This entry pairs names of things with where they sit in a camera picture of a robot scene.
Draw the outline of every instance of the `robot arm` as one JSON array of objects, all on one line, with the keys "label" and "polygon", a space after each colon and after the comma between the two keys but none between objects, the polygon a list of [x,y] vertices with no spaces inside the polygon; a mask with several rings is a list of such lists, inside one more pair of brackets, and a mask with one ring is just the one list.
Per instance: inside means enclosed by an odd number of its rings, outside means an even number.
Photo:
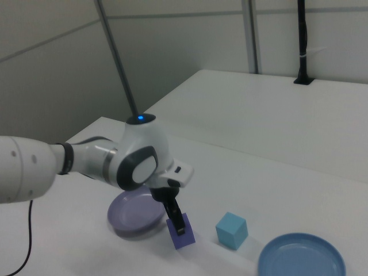
[{"label": "robot arm", "polygon": [[145,183],[155,200],[164,204],[178,234],[185,227],[175,200],[193,168],[174,159],[155,116],[142,114],[126,122],[120,142],[94,137],[78,144],[46,143],[0,136],[0,203],[42,196],[56,174],[76,171],[124,190]]}]

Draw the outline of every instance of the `cable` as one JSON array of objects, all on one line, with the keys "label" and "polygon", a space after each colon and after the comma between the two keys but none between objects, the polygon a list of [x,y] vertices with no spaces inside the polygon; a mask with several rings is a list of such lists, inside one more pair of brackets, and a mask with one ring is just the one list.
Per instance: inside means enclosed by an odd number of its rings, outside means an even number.
[{"label": "cable", "polygon": [[30,214],[32,212],[32,204],[33,204],[33,200],[31,200],[29,202],[29,210],[28,210],[28,231],[29,231],[29,247],[28,247],[28,254],[27,257],[24,260],[24,263],[22,264],[22,266],[16,270],[15,272],[6,275],[6,276],[13,276],[16,275],[19,271],[21,271],[23,269],[23,267],[27,264],[28,259],[29,259],[29,255],[30,255],[30,250],[32,249],[32,225],[31,225],[31,220],[30,220]]}]

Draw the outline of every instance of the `purple plate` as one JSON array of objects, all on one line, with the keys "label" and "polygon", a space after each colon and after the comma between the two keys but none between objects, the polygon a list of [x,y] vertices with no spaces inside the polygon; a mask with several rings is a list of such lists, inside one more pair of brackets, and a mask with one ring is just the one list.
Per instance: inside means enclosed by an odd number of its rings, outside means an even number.
[{"label": "purple plate", "polygon": [[125,191],[110,204],[108,220],[119,233],[134,234],[152,229],[162,218],[165,208],[152,198],[148,187]]}]

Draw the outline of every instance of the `white table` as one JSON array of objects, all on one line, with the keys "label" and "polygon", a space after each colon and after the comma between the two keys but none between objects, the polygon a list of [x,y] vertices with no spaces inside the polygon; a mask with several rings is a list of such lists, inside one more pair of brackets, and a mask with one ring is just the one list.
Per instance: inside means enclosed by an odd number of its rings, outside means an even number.
[{"label": "white table", "polygon": [[161,99],[170,134],[368,183],[368,85],[202,70]]},{"label": "white table", "polygon": [[[166,109],[176,105],[175,100],[163,101]],[[220,110],[220,106],[211,108]],[[165,121],[159,114],[166,112],[163,102],[154,109]],[[196,114],[193,107],[188,110]],[[181,125],[176,130],[168,121],[165,125],[173,133],[190,123],[199,125],[202,119],[178,119]],[[212,132],[220,135],[223,128],[213,125]],[[100,135],[119,140],[123,131],[124,123],[100,118],[70,142]],[[347,275],[366,275],[367,184],[194,141],[201,131],[184,131],[191,139],[168,136],[172,155],[195,169],[192,181],[178,196],[194,229],[195,244],[175,250],[164,220],[141,238],[118,237],[106,213],[121,190],[72,173],[57,176],[50,191],[34,201],[33,249],[19,275],[256,275],[263,246],[289,232],[307,232],[328,240],[342,254]],[[13,272],[25,258],[27,210],[26,202],[0,206],[2,275]],[[237,251],[217,241],[214,226],[225,212],[247,219],[249,237]]]}]

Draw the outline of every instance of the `blue cube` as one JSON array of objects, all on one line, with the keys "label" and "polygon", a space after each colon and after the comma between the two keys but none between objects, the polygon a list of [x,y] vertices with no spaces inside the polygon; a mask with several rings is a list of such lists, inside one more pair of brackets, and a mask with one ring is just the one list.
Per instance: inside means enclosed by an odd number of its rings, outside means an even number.
[{"label": "blue cube", "polygon": [[248,236],[247,222],[242,217],[227,212],[216,225],[220,243],[237,250]]}]

